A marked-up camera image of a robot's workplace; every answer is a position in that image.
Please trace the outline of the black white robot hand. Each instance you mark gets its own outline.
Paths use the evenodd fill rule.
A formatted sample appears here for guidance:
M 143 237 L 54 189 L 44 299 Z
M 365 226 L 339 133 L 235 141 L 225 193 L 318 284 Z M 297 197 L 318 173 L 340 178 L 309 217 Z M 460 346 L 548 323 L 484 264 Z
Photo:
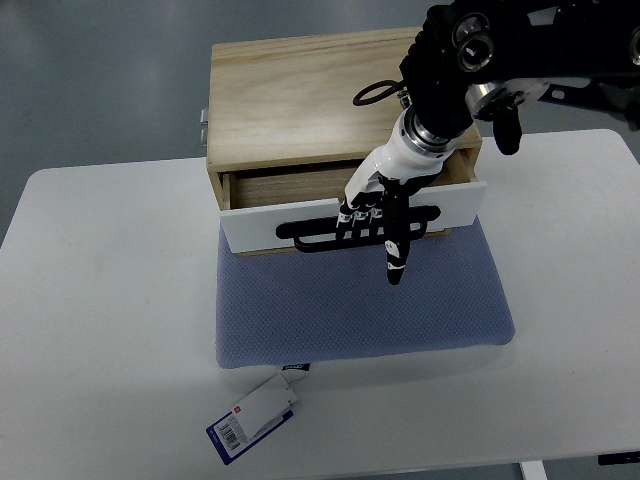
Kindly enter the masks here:
M 439 177 L 452 151 L 450 141 L 429 133 L 408 107 L 388 142 L 372 150 L 346 184 L 336 238 L 343 239 L 348 228 L 357 236 L 367 221 L 381 219 L 392 285 L 400 282 L 410 251 L 409 198 Z

